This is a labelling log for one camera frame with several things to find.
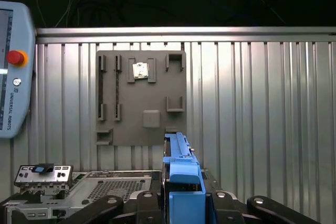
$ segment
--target silver ribbed panel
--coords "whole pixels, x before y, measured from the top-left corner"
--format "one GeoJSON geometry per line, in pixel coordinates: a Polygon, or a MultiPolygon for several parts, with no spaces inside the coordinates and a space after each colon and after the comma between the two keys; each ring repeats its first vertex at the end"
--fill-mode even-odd
{"type": "Polygon", "coordinates": [[[95,54],[98,49],[182,48],[188,66],[187,136],[223,189],[243,201],[269,196],[323,224],[336,223],[336,43],[328,42],[331,37],[295,30],[255,36],[248,29],[221,36],[205,36],[204,30],[193,36],[191,29],[154,36],[149,29],[147,35],[128,37],[94,29],[90,36],[59,31],[64,35],[38,40],[22,133],[0,142],[0,199],[14,191],[22,164],[160,169],[162,145],[94,144],[95,54]]]}

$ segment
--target gray vertical slot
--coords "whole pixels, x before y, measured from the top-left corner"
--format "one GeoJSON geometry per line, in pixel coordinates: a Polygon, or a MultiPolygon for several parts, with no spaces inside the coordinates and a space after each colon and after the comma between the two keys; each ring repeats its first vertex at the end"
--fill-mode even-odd
{"type": "Polygon", "coordinates": [[[107,72],[107,56],[105,54],[98,54],[96,57],[96,108],[97,108],[97,122],[96,122],[96,133],[97,133],[97,145],[109,145],[112,142],[112,132],[113,129],[108,125],[108,103],[109,99],[106,99],[107,92],[104,92],[104,88],[106,88],[107,82],[104,82],[107,72]]]}
{"type": "Polygon", "coordinates": [[[155,58],[148,58],[148,69],[149,69],[149,83],[156,83],[156,59],[155,58]]]}
{"type": "Polygon", "coordinates": [[[106,106],[103,102],[103,74],[106,72],[106,56],[98,56],[98,120],[105,120],[106,106]]]}
{"type": "Polygon", "coordinates": [[[115,104],[114,104],[114,120],[120,121],[121,120],[121,104],[119,102],[119,74],[121,73],[121,55],[116,55],[114,58],[114,72],[115,72],[115,104]]]}
{"type": "Polygon", "coordinates": [[[180,65],[180,71],[183,71],[185,69],[185,55],[184,54],[167,54],[166,55],[166,71],[169,71],[169,63],[170,61],[179,61],[181,63],[180,65]]]}
{"type": "Polygon", "coordinates": [[[128,58],[128,83],[135,83],[134,75],[133,75],[133,64],[135,64],[135,58],[128,58]]]}
{"type": "Polygon", "coordinates": [[[179,108],[171,108],[170,98],[166,97],[166,111],[170,112],[184,112],[185,111],[185,99],[184,97],[180,97],[179,100],[180,107],[179,108]]]}

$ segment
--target square gray block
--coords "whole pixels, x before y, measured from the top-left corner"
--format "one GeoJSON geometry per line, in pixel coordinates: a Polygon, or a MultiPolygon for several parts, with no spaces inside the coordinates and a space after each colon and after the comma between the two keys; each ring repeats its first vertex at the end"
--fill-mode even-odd
{"type": "Polygon", "coordinates": [[[142,113],[142,125],[144,128],[159,128],[160,127],[160,111],[145,110],[142,113]]]}

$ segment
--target gray pegboard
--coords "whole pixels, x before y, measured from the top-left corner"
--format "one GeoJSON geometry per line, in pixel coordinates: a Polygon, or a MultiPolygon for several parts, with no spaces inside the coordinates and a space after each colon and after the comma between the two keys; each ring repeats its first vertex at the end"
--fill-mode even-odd
{"type": "Polygon", "coordinates": [[[158,145],[186,131],[185,52],[98,51],[96,66],[98,145],[158,145]]]}

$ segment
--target metal surface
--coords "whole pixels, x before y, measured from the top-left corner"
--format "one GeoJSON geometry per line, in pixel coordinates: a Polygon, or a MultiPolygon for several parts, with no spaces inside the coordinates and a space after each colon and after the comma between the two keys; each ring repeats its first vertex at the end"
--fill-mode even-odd
{"type": "Polygon", "coordinates": [[[135,79],[143,79],[149,76],[148,64],[143,62],[138,62],[133,64],[133,76],[135,79]]]}
{"type": "Polygon", "coordinates": [[[0,198],[13,192],[15,172],[25,163],[161,169],[163,145],[94,144],[95,53],[182,48],[186,135],[223,190],[243,201],[265,195],[323,224],[336,223],[335,31],[39,30],[30,113],[17,138],[0,141],[0,198]]]}
{"type": "Polygon", "coordinates": [[[33,173],[34,166],[23,166],[16,176],[15,183],[17,185],[25,186],[26,183],[69,183],[71,181],[71,166],[55,166],[55,169],[50,172],[43,174],[33,173]]]}

